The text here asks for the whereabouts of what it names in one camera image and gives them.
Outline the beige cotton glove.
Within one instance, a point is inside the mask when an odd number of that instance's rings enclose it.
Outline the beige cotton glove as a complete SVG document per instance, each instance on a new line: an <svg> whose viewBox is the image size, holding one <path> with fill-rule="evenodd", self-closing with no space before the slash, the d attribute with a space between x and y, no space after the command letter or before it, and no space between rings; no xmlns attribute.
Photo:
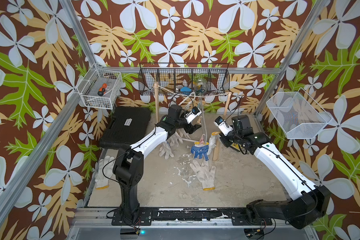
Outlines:
<svg viewBox="0 0 360 240"><path fill-rule="evenodd" d="M183 143L185 140L191 140L191 137L184 129L178 129L176 132L168 139L170 147L179 147L180 143Z"/></svg>

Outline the white yellow cuff glove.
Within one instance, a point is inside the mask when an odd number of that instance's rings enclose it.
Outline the white yellow cuff glove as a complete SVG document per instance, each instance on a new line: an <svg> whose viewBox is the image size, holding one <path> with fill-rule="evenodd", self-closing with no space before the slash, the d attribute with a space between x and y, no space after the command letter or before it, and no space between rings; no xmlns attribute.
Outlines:
<svg viewBox="0 0 360 240"><path fill-rule="evenodd" d="M192 163L190 163L190 167L202 184L204 191L215 189L216 166L210 167L209 161L202 160L202 163L200 164L198 160L193 159Z"/></svg>
<svg viewBox="0 0 360 240"><path fill-rule="evenodd" d="M207 155L209 156L212 150L216 147L217 141L220 138L220 132L213 132L209 138L209 149L207 151Z"/></svg>

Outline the white clip hanger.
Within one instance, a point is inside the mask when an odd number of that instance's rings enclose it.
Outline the white clip hanger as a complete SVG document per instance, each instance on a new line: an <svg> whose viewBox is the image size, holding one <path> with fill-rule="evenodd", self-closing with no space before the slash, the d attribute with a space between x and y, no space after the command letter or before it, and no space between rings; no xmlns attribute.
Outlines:
<svg viewBox="0 0 360 240"><path fill-rule="evenodd" d="M204 136L204 140L205 140L205 142L207 142L207 140L208 140L208 132L207 132L205 111L204 111L204 107L203 107L202 98L198 97L195 92L191 92L188 96L186 96L182 100L182 102L180 102L180 105L183 105L186 101L189 101L185 105L185 110L190 110L192 108L192 106L195 105L196 98L199 99L198 108L201 110L201 116L198 119L198 124L202 126L202 131L203 131L202 136ZM177 130L177 132L178 132L179 136L182 138L182 140L184 140L184 141L198 142L198 138L197 138L197 140L192 140L190 135L186 134L184 130Z"/></svg>

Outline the blue dotted yellow cuff glove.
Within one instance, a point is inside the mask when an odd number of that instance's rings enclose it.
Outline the blue dotted yellow cuff glove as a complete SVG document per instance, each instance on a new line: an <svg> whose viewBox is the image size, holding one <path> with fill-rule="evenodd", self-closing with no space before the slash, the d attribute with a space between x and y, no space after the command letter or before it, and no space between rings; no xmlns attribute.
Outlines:
<svg viewBox="0 0 360 240"><path fill-rule="evenodd" d="M164 141L159 148L159 156L163 157L165 160L169 158L173 158L174 154L172 153L172 149L170 144L167 141Z"/></svg>

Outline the wooden drying rack frame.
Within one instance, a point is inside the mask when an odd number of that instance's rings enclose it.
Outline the wooden drying rack frame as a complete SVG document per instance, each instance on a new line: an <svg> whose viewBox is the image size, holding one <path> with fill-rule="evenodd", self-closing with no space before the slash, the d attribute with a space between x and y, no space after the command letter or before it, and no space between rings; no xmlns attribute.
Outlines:
<svg viewBox="0 0 360 240"><path fill-rule="evenodd" d="M165 90L169 93L172 93L172 100L175 99L175 95L176 93L173 93L171 91L169 91L168 89L166 88L162 88L161 86L159 86L159 84L157 82L155 82L154 84L154 97L155 97L155 109L156 109L156 122L159 121L159 102L161 101L160 100L160 97L163 97L164 99L166 99L166 97L164 95L160 95L159 94L159 89L162 89L162 90ZM205 99L205 98L209 98L209 97L216 97L216 96L224 96L224 97L227 97L227 100L226 100L226 105L225 105L225 108L224 108L224 114L223 114L223 118L224 119L227 119L227 112L228 112L228 108L229 108L229 104L230 104L230 99L231 99L231 95L232 95L232 92L227 92L227 93L224 93L224 94L218 94L218 95L209 95L209 96L198 96L198 97L201 97L202 99Z"/></svg>

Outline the white glove behind left arm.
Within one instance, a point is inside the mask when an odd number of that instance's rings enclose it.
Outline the white glove behind left arm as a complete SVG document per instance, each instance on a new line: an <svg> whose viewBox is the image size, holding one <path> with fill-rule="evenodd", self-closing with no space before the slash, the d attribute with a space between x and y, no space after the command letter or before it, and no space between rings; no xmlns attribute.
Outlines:
<svg viewBox="0 0 360 240"><path fill-rule="evenodd" d="M109 187L109 180L113 175L113 163L115 157L105 156L99 161L98 174L95 177L95 189L102 190Z"/></svg>

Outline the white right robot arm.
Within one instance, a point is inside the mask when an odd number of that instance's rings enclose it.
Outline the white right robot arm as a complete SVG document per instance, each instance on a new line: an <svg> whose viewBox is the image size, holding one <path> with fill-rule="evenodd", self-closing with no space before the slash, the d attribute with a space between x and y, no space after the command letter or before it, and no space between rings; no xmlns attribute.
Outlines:
<svg viewBox="0 0 360 240"><path fill-rule="evenodd" d="M214 121L225 147L237 144L242 153L249 152L260 160L280 181L289 195L285 201L256 200L246 206L248 222L262 219L284 220L296 229L303 229L327 211L331 192L300 173L262 132L254 133L248 116L235 116L230 126L222 117Z"/></svg>

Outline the blue object in basket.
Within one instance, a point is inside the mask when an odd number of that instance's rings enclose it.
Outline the blue object in basket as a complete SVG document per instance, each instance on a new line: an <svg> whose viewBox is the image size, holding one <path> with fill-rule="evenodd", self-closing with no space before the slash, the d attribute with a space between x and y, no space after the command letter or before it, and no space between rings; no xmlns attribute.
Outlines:
<svg viewBox="0 0 360 240"><path fill-rule="evenodd" d="M188 88L188 87L182 87L180 89L180 93L184 94L184 95L190 95L192 92L192 89Z"/></svg>

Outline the clear glass jar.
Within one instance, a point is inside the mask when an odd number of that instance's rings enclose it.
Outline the clear glass jar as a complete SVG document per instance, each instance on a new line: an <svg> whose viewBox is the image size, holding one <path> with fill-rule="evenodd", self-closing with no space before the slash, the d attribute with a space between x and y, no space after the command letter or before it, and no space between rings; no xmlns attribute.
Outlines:
<svg viewBox="0 0 360 240"><path fill-rule="evenodd" d="M207 81L204 78L199 78L194 84L195 93L198 95L204 95L207 91Z"/></svg>

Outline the black plastic tool case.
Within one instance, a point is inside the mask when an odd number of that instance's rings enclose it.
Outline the black plastic tool case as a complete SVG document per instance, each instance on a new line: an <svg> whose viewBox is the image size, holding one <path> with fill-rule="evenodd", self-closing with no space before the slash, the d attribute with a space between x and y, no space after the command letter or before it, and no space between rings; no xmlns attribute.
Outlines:
<svg viewBox="0 0 360 240"><path fill-rule="evenodd" d="M147 131L151 111L142 107L117 107L99 140L103 149L117 150L141 140Z"/></svg>

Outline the orange black screwdriver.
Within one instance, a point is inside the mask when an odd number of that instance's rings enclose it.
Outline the orange black screwdriver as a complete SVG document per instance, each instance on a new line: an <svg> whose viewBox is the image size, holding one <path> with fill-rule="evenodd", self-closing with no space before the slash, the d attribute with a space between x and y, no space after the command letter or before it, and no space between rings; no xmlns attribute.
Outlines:
<svg viewBox="0 0 360 240"><path fill-rule="evenodd" d="M103 84L98 90L98 96L102 97L106 93L107 87L107 84Z"/></svg>

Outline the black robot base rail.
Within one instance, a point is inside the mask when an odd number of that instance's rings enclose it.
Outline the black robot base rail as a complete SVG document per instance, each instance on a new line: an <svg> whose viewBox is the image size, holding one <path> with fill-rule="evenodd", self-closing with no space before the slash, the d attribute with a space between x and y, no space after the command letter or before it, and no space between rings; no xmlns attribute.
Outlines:
<svg viewBox="0 0 360 240"><path fill-rule="evenodd" d="M111 211L113 226L150 226L154 221L201 222L217 219L228 219L233 226L272 226L270 218L255 217L247 208L139 208L135 215L136 221L127 221L126 214L121 208Z"/></svg>

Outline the aluminium frame post left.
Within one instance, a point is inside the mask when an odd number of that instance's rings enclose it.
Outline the aluminium frame post left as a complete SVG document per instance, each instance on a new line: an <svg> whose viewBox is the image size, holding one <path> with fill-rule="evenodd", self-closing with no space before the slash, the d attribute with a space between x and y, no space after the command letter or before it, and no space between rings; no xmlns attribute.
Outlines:
<svg viewBox="0 0 360 240"><path fill-rule="evenodd" d="M0 1L0 240L63 240L84 206L100 154L79 95L95 64L89 6Z"/></svg>

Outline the aluminium frame post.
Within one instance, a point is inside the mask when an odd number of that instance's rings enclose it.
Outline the aluminium frame post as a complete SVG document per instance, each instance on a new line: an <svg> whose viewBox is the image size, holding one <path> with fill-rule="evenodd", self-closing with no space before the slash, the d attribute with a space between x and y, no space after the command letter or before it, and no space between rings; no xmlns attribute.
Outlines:
<svg viewBox="0 0 360 240"><path fill-rule="evenodd" d="M319 0L313 5L309 15L307 16L304 24L302 25L301 29L299 30L297 37L295 38L294 42L291 45L283 63L281 63L278 72L275 74L274 78L272 79L270 85L268 86L267 90L265 91L262 99L259 102L258 107L254 112L254 116L257 117L263 111L266 106L266 102L270 99L271 94L273 93L275 87L279 83L280 80L283 79L283 75L287 72L287 67L291 64L293 57L300 49L301 45L309 35L313 25L316 22L316 19L319 18L323 8L326 6L328 1Z"/></svg>
<svg viewBox="0 0 360 240"><path fill-rule="evenodd" d="M89 6L0 1L0 240L63 240L84 206L100 154L79 95L95 64Z"/></svg>

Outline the aluminium frame post right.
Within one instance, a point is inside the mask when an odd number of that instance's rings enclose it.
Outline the aluminium frame post right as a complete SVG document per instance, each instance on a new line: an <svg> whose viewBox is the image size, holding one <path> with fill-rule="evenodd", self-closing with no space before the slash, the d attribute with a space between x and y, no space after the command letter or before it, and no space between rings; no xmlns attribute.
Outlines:
<svg viewBox="0 0 360 240"><path fill-rule="evenodd" d="M326 6L328 1L319 0L313 5L309 15L307 16L304 24L302 25L301 29L299 30L297 37L295 38L294 42L291 45L283 63L281 63L278 72L275 74L274 78L272 79L270 85L268 86L267 90L265 91L262 99L259 102L258 107L254 112L254 116L257 117L263 111L266 106L266 102L270 99L271 94L273 93L275 87L279 83L280 80L283 79L283 75L287 72L287 67L291 64L293 57L300 49L301 45L309 35L313 25L316 22L316 19L319 18L323 8Z"/></svg>

